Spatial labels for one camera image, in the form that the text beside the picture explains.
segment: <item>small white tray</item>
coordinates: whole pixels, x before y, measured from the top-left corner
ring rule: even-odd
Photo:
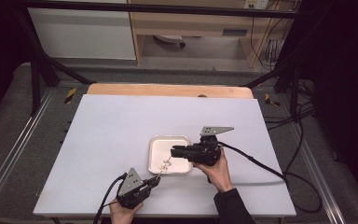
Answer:
[[[172,146],[188,146],[190,141],[183,135],[158,135],[150,140],[149,151],[149,171],[153,174],[161,172],[160,167],[163,166],[167,159],[171,156]],[[191,163],[183,158],[170,159],[170,166],[162,174],[184,174],[191,170]]]

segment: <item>hand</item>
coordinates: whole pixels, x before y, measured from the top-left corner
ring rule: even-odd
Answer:
[[[194,163],[193,165],[199,168],[209,177],[212,184],[214,184],[214,186],[217,188],[217,191],[226,192],[233,189],[233,187],[229,176],[228,162],[226,159],[225,150],[222,147],[220,147],[220,150],[222,152],[220,160],[214,166],[198,163]]]
[[[133,209],[122,207],[121,204],[114,199],[112,204],[109,205],[110,217],[113,224],[131,224],[135,213],[143,206],[143,203],[139,203]]]

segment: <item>metal bracket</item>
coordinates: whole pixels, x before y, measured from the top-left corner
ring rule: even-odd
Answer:
[[[210,127],[204,126],[201,130],[201,136],[217,135],[219,133],[226,133],[234,130],[234,127]]]
[[[121,185],[120,190],[118,191],[118,196],[123,196],[124,194],[132,191],[133,189],[137,189],[143,185],[144,181],[142,181],[141,177],[136,173],[133,167],[130,168],[126,179]]]

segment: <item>white tabletop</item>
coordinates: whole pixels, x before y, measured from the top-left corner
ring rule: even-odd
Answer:
[[[156,135],[200,140],[203,126],[234,127],[217,135],[274,170],[281,171],[257,100],[167,96],[84,95],[34,213],[45,217],[93,217],[119,175],[148,170],[149,142]],[[283,181],[226,148],[234,187],[254,217],[295,216]],[[118,184],[107,201],[112,201]],[[138,217],[216,216],[216,189],[192,168],[165,175]],[[103,214],[108,215],[106,207]]]

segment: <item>black sleeve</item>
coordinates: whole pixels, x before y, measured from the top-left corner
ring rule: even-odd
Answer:
[[[255,223],[237,189],[231,189],[223,193],[218,192],[213,200],[219,213],[221,224]]]

